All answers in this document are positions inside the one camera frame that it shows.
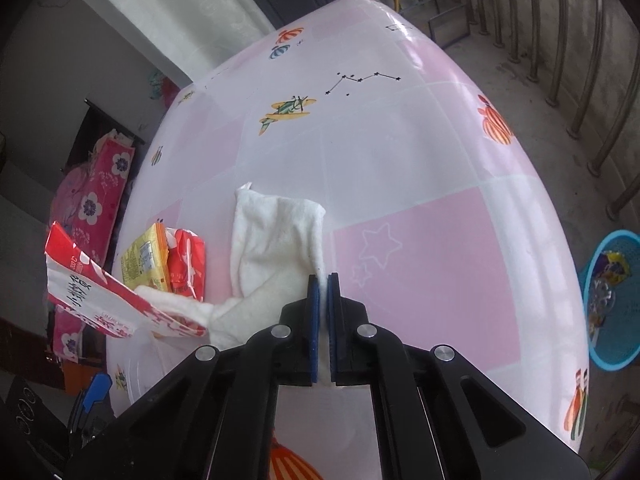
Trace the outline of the red white snack bag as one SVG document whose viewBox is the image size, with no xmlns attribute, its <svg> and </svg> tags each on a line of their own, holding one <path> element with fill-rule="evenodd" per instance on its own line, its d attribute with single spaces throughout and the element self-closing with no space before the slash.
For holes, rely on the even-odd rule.
<svg viewBox="0 0 640 480">
<path fill-rule="evenodd" d="M 44 245 L 49 299 L 82 322 L 107 334 L 126 338 L 136 330 L 163 337 L 201 337 L 206 328 L 158 310 L 103 271 L 53 223 Z"/>
</svg>

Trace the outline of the white cloth rag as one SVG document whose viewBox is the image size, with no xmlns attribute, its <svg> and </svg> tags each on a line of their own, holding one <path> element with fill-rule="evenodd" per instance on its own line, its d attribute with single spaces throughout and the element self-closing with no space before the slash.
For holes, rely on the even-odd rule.
<svg viewBox="0 0 640 480">
<path fill-rule="evenodd" d="M 303 198 L 260 194 L 243 185 L 235 192 L 231 297 L 220 304 L 189 299 L 140 285 L 136 294 L 160 312 L 178 314 L 207 330 L 219 350 L 246 344 L 279 321 L 281 309 L 307 296 L 311 275 L 326 276 L 323 220 L 326 210 Z"/>
</svg>

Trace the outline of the yellow noodle snack packet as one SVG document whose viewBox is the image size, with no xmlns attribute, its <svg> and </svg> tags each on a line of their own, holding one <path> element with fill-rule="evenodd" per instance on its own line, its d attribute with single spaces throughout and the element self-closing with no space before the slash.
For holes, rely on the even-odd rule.
<svg viewBox="0 0 640 480">
<path fill-rule="evenodd" d="M 130 289 L 144 285 L 169 292 L 168 255 L 165 227 L 163 223 L 153 223 L 120 258 L 124 284 Z"/>
</svg>

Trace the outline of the small red snack packet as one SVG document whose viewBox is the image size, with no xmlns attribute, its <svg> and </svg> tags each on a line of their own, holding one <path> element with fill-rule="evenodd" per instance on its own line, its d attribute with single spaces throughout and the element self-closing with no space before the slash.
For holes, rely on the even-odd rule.
<svg viewBox="0 0 640 480">
<path fill-rule="evenodd" d="M 204 240 L 184 229 L 166 229 L 167 267 L 174 294 L 204 300 L 206 283 L 206 247 Z"/>
</svg>

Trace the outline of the blue plastic trash basket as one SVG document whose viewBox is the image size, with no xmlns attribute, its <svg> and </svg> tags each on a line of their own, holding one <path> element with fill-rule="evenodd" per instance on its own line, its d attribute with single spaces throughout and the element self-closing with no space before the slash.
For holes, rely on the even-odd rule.
<svg viewBox="0 0 640 480">
<path fill-rule="evenodd" d="M 617 372 L 639 356 L 639 235 L 608 234 L 578 273 L 590 358 Z"/>
</svg>

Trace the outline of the pink patterned tablecloth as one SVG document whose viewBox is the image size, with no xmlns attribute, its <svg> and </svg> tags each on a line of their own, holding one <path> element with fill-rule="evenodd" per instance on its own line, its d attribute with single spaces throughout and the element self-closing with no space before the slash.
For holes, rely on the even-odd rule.
<svg viewBox="0 0 640 480">
<path fill-rule="evenodd" d="M 552 201 L 504 104 L 376 0 L 336 0 L 230 58 L 176 99 L 122 222 L 160 221 L 207 249 L 205 298 L 230 298 L 235 193 L 320 204 L 326 270 L 410 346 L 459 351 L 544 425 L 585 479 L 582 296 Z"/>
</svg>

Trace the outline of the pink floral bedding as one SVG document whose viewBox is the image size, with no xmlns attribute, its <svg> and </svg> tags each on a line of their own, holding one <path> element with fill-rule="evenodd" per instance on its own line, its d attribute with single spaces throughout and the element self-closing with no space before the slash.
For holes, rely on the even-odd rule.
<svg viewBox="0 0 640 480">
<path fill-rule="evenodd" d="M 135 152 L 122 134 L 104 134 L 88 158 L 66 174 L 51 203 L 49 221 L 62 226 L 100 266 L 107 258 Z"/>
</svg>

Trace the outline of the metal balcony railing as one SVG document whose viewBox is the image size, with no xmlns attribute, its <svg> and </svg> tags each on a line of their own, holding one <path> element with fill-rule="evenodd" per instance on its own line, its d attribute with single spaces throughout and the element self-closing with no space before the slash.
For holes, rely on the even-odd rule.
<svg viewBox="0 0 640 480">
<path fill-rule="evenodd" d="M 427 22 L 464 3 L 471 34 L 491 39 L 588 146 L 593 177 L 615 176 L 612 219 L 639 210 L 639 26 L 620 0 L 400 0 Z"/>
</svg>

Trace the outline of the pile of clothes and bags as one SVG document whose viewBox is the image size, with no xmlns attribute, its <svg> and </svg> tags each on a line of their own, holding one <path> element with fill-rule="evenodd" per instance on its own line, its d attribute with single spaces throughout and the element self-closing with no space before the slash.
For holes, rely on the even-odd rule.
<svg viewBox="0 0 640 480">
<path fill-rule="evenodd" d="M 175 101 L 180 88 L 160 70 L 154 70 L 148 78 L 150 85 L 150 99 L 160 101 L 168 110 Z"/>
</svg>

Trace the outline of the white curtain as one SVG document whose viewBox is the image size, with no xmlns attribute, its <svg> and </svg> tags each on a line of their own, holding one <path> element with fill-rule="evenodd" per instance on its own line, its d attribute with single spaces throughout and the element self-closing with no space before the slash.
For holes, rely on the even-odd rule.
<svg viewBox="0 0 640 480">
<path fill-rule="evenodd" d="M 107 0 L 192 80 L 273 32 L 254 0 Z"/>
</svg>

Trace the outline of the metal dustpan frame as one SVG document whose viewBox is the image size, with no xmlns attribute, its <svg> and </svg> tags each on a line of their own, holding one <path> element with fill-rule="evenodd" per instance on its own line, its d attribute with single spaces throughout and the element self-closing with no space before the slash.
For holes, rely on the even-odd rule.
<svg viewBox="0 0 640 480">
<path fill-rule="evenodd" d="M 428 36 L 442 49 L 446 49 L 471 33 L 464 3 L 436 14 L 427 22 Z"/>
</svg>

